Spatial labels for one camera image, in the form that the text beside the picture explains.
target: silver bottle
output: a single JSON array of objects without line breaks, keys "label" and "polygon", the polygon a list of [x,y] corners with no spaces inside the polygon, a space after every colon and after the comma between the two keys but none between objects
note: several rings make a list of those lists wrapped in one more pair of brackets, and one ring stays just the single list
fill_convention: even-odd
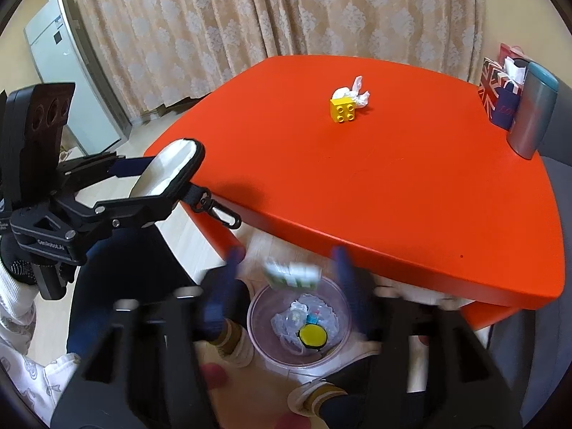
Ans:
[{"label": "silver bottle", "polygon": [[525,159],[532,159],[554,111],[558,80],[536,63],[528,65],[521,102],[507,135],[508,144]]}]

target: tabletop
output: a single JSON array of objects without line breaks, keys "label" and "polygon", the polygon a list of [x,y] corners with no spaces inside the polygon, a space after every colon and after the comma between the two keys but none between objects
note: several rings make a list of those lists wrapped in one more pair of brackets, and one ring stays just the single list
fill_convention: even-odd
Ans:
[{"label": "tabletop", "polygon": [[[329,99],[363,76],[367,107],[335,123]],[[558,209],[538,155],[517,156],[475,85],[409,65],[277,56],[226,82],[149,148],[195,138],[193,182],[243,220],[432,290],[536,309],[558,297]]]}]

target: curtain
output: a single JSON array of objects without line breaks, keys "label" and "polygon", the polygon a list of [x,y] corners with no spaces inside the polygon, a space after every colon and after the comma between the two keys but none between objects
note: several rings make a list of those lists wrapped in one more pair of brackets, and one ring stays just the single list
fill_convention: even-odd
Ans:
[{"label": "curtain", "polygon": [[80,0],[131,114],[199,98],[276,55],[334,54],[476,80],[484,0]]}]

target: yellow round object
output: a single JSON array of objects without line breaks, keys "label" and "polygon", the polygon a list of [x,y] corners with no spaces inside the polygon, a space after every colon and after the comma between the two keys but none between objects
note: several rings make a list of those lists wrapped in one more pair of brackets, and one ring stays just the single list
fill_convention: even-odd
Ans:
[{"label": "yellow round object", "polygon": [[328,334],[324,328],[317,324],[306,324],[299,332],[298,337],[307,348],[322,348],[328,341]]}]

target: yellow lego brick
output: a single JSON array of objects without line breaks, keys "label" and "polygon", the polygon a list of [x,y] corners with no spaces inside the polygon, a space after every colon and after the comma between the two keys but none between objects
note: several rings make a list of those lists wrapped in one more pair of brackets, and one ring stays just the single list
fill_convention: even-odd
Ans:
[{"label": "yellow lego brick", "polygon": [[355,102],[349,97],[330,100],[330,116],[334,122],[354,120],[355,106]]}]

